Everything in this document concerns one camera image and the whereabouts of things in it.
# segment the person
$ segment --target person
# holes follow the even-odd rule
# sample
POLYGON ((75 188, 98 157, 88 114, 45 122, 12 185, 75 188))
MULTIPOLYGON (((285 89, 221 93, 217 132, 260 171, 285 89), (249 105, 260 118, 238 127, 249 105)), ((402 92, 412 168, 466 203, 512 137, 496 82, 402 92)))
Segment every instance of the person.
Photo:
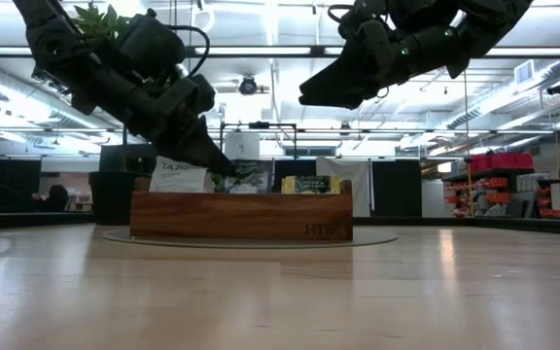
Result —
POLYGON ((68 204, 68 191, 61 185, 53 185, 49 189, 47 199, 43 199, 37 193, 34 193, 32 198, 40 212, 63 212, 68 204))

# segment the wooden box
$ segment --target wooden box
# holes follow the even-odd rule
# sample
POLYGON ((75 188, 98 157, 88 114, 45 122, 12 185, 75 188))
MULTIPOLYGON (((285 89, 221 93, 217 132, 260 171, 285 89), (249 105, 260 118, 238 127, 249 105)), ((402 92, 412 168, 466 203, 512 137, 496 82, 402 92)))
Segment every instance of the wooden box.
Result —
POLYGON ((149 183, 136 182, 133 236, 353 240, 349 181, 341 194, 148 192, 149 183))

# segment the wooden table surface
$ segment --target wooden table surface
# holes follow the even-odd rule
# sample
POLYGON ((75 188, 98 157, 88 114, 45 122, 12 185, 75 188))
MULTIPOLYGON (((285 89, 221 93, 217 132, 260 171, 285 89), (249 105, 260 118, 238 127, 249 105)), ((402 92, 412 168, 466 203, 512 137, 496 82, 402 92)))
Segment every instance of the wooden table surface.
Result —
POLYGON ((0 349, 560 350, 560 235, 381 229, 399 240, 249 251, 1 230, 0 349))

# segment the green leaves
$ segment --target green leaves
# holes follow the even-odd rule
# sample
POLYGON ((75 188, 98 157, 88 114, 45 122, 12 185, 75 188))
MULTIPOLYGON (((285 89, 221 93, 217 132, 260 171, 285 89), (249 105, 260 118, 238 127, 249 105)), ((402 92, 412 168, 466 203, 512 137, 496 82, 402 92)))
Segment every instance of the green leaves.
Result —
POLYGON ((72 20, 80 30, 88 35, 104 35, 111 40, 123 34, 131 20, 129 17, 119 17, 112 5, 107 7, 106 14, 100 14, 95 6, 87 9, 75 6, 75 11, 78 17, 72 20))

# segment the black robotic arm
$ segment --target black robotic arm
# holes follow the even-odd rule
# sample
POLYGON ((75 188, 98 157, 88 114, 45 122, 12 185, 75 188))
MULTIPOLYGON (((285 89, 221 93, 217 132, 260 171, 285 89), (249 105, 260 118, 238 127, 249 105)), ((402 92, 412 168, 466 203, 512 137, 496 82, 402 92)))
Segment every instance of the black robotic arm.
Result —
POLYGON ((340 57, 303 83, 303 105, 358 108, 392 85, 445 66, 459 76, 524 16, 532 0, 357 0, 338 18, 340 57), (451 25, 458 12, 465 16, 451 25), (392 29, 382 16, 390 18, 392 29))
POLYGON ((37 69, 72 93, 74 108, 85 114, 102 108, 162 156, 234 172, 198 117, 213 107, 215 91, 203 76, 181 77, 176 68, 185 59, 172 31, 178 28, 161 24, 149 10, 114 42, 82 33, 57 0, 14 1, 37 69))

